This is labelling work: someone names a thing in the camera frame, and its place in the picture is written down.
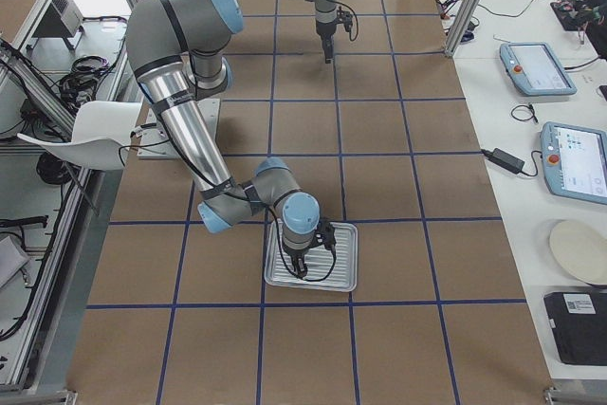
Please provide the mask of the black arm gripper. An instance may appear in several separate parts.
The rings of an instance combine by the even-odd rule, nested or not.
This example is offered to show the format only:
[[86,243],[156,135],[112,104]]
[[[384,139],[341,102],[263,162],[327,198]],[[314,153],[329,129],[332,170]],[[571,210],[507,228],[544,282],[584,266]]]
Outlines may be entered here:
[[306,250],[289,249],[287,255],[291,264],[290,272],[295,277],[306,277],[308,273],[308,267],[305,262]]
[[324,62],[326,64],[331,64],[331,50],[333,49],[334,30],[332,28],[319,28],[318,35],[320,36],[322,42]]

